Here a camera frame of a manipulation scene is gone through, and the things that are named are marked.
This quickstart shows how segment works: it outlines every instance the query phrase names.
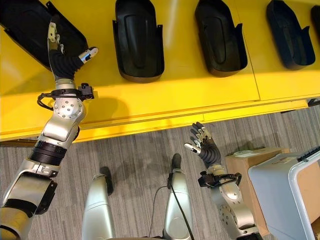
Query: robot forearm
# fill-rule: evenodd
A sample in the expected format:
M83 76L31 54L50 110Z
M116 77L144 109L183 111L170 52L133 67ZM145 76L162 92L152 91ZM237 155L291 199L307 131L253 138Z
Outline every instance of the robot forearm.
M56 28L59 19L54 18L49 24L47 42L56 89L51 93L42 93L37 101L41 107L52 110L53 115L5 193L0 208L2 240L26 239L34 215L48 210L57 187L51 178L57 176L67 149L78 136L78 125L86 114L83 101L94 98L87 83L76 89L74 74L98 49L92 47L79 56L64 56ZM53 107L41 101L44 97L55 100Z
M220 165L215 164L207 169L208 174L226 176L228 173ZM221 179L220 186L211 187L212 200L219 210L220 219L228 235L233 240L246 239L252 234L259 236L254 217L243 201L237 181L226 183L229 179Z

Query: black connector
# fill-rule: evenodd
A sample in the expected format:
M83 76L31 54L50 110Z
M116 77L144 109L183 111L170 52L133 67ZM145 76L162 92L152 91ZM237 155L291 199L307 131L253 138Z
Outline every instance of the black connector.
M32 149L29 159L44 164L59 166L66 152L67 149L63 147L45 141L38 141Z
M81 83L81 86L78 86L78 90L81 92L82 101L95 98L92 86L89 86L88 83Z

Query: robot finger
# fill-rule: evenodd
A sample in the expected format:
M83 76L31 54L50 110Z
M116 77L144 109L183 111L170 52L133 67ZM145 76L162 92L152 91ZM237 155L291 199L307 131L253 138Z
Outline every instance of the robot finger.
M89 49L85 50L83 53L79 55L80 60L85 64L90 59L92 59L97 53L99 49L97 47L90 47Z
M201 139L201 135L198 131L194 130L193 128L190 129L190 132L196 136L197 139Z
M190 139L198 148L201 148L201 142L198 139L195 139L193 136L191 136Z
M185 147L186 149L190 150L191 152L197 154L197 155L199 155L199 154L201 153L201 148L199 148L199 147L197 147L197 146L193 146L193 145L191 145L191 144L188 143L188 142L186 142L186 143L184 144L184 147Z

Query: black plastic tray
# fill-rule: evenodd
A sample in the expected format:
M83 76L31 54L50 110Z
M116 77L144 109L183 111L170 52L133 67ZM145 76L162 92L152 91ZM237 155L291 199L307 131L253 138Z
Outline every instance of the black plastic tray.
M149 0L117 0L113 35L120 74L127 80L149 83L165 69L162 25Z
M315 30L320 38L320 6L315 5L311 8L311 18L315 26Z
M195 18L208 71L217 77L237 73L248 64L242 23L234 25L222 0L200 0Z
M272 0L266 14L284 66L296 70L313 64L316 56L309 26L301 29L294 11L282 0Z
M48 70L48 28L52 16L59 16L57 30L65 55L77 56L88 49L85 36L78 31L49 1L44 6L38 0L1 0L0 25L20 47Z

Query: white plastic bin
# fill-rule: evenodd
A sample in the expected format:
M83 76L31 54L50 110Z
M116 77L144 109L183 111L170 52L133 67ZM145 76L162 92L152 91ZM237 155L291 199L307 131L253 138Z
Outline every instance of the white plastic bin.
M319 159L320 148L318 147L302 155L300 153L278 154L248 170L266 225L279 240L315 239L297 182L297 175ZM314 181L320 184L320 179L314 179Z

